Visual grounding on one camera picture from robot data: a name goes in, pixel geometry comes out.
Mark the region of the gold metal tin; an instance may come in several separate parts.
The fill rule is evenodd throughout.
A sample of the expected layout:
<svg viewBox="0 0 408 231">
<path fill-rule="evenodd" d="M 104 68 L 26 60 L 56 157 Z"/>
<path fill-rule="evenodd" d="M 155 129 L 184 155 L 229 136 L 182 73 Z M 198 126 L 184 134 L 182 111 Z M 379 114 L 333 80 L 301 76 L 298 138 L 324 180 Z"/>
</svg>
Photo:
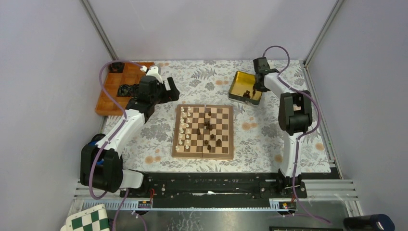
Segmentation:
<svg viewBox="0 0 408 231">
<path fill-rule="evenodd" d="M 258 106 L 261 101 L 262 92 L 256 91 L 256 94 L 252 96 L 254 84 L 254 75 L 237 71 L 228 91 L 228 98 L 242 103 Z M 245 98 L 242 96 L 247 90 L 250 91 L 251 98 Z"/>
</svg>

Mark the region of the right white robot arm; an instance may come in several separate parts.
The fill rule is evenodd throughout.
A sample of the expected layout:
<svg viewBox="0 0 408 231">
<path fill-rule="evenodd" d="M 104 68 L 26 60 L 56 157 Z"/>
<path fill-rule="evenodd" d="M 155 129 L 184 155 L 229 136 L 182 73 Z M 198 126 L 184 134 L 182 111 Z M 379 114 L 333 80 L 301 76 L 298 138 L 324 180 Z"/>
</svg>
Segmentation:
<svg viewBox="0 0 408 231">
<path fill-rule="evenodd" d="M 310 92 L 294 90 L 285 83 L 278 70 L 270 67 L 266 57 L 254 59 L 253 64 L 253 89 L 260 92 L 271 91 L 280 100 L 278 124 L 284 132 L 284 149 L 279 173 L 284 178 L 297 177 L 301 174 L 298 161 L 302 135 L 308 132 L 313 122 Z"/>
</svg>

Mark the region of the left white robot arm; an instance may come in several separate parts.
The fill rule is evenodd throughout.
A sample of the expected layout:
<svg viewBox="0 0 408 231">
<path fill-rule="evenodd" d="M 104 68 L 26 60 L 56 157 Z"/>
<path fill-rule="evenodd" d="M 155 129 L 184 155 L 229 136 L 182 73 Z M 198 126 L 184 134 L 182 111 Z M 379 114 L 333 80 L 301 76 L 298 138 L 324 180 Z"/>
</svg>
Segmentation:
<svg viewBox="0 0 408 231">
<path fill-rule="evenodd" d="M 163 79 L 157 66 L 142 66 L 145 76 L 140 79 L 136 98 L 122 109 L 120 121 L 98 141 L 91 141 L 81 151 L 80 182 L 88 186 L 92 198 L 99 199 L 93 189 L 104 194 L 131 188 L 138 198 L 149 193 L 144 175 L 123 168 L 122 151 L 129 140 L 140 132 L 155 111 L 155 106 L 179 99 L 179 90 L 171 77 Z"/>
</svg>

